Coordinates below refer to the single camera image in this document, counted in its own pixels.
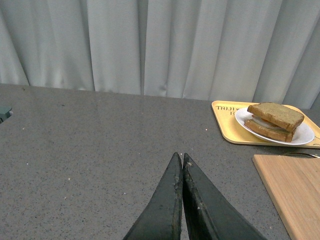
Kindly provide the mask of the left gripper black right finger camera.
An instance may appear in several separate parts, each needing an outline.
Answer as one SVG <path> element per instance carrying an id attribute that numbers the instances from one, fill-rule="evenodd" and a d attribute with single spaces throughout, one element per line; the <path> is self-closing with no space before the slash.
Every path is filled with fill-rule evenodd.
<path id="1" fill-rule="evenodd" d="M 264 240 L 187 154 L 183 158 L 183 206 L 190 240 Z"/>

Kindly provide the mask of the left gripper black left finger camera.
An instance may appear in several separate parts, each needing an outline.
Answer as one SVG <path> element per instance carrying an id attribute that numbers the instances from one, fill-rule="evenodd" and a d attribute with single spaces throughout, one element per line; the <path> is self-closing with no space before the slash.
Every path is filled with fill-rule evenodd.
<path id="1" fill-rule="evenodd" d="M 183 168 L 175 152 L 148 205 L 134 222 L 125 240 L 179 240 L 183 212 Z"/>

